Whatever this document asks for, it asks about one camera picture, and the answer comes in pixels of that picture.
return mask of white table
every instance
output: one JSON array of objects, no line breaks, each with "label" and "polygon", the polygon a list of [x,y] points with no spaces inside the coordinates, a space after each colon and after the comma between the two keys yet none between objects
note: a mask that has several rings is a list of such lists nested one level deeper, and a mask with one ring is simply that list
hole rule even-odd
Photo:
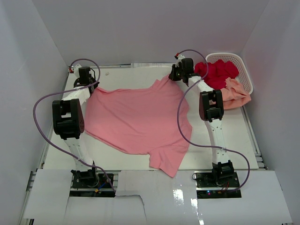
[{"label": "white table", "polygon": [[[101,69],[99,86],[106,90],[147,88],[156,79],[160,80],[168,75],[170,71],[170,67],[103,68]],[[66,90],[73,87],[74,81],[75,76],[70,74]],[[177,83],[183,91],[187,89],[183,82]],[[187,94],[186,99],[190,106],[187,117],[193,126],[191,141],[210,145],[207,128],[199,116],[199,99],[197,95],[191,91]],[[82,111],[85,111],[85,105],[82,106]],[[237,108],[225,111],[223,132],[227,148],[244,154],[250,162],[251,169],[258,169],[254,148],[251,144],[251,137],[243,118],[242,109]],[[85,133],[82,134],[81,138],[85,140],[86,147],[95,164],[105,170],[154,170],[149,167],[149,155],[129,155],[120,152]],[[51,141],[68,150],[64,141],[54,132]],[[235,169],[247,169],[247,163],[244,158],[238,154],[230,152],[228,154]],[[211,159],[212,151],[210,148],[198,148],[190,145],[179,169],[210,170],[212,168]],[[69,155],[50,146],[44,169],[75,169],[75,162]]]}]

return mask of peach cloth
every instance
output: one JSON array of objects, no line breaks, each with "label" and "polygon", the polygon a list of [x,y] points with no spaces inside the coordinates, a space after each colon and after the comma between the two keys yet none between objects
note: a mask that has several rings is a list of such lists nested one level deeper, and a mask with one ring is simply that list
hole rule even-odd
[{"label": "peach cloth", "polygon": [[[182,96],[182,90],[168,76],[146,89],[97,88],[88,100],[85,131],[124,153],[149,154],[150,167],[174,177],[189,146],[177,127],[177,108]],[[188,110],[184,99],[180,126],[190,139]]]},{"label": "peach cloth", "polygon": [[221,89],[224,109],[241,107],[251,101],[249,93],[244,90],[243,85],[237,80],[228,77],[225,82],[225,88]]}]

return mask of pile of clothes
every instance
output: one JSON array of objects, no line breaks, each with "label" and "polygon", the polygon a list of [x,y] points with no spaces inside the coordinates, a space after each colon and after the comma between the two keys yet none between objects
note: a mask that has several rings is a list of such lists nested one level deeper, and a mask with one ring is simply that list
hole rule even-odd
[{"label": "pile of clothes", "polygon": [[[204,81],[213,89],[222,91],[224,109],[241,107],[251,101],[248,92],[235,78],[239,75],[236,66],[228,61],[218,60],[215,63],[208,63],[208,74]],[[195,73],[201,77],[206,74],[206,64],[200,62],[195,66]]]}]

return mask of red cloth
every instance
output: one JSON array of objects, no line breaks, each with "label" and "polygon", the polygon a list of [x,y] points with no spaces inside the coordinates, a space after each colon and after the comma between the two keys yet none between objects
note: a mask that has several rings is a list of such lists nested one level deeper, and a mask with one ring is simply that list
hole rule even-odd
[{"label": "red cloth", "polygon": [[[195,66],[195,73],[198,73],[200,76],[204,76],[206,74],[206,64],[204,64],[203,62],[197,63]],[[238,75],[239,71],[232,62],[224,62],[223,60],[218,60],[215,63],[208,63],[208,74],[204,78],[204,81],[211,88],[220,90],[222,88],[225,88],[225,80],[228,77],[234,79]]]}]

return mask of laundry basket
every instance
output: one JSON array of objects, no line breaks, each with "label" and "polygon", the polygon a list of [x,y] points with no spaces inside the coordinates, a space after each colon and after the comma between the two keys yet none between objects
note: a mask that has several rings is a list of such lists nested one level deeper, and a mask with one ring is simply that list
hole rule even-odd
[{"label": "laundry basket", "polygon": [[243,84],[245,91],[251,94],[253,92],[253,86],[245,67],[245,64],[240,56],[232,53],[212,53],[206,56],[206,61],[210,63],[215,63],[218,60],[223,60],[224,62],[231,61],[239,70],[239,75],[236,80]]}]

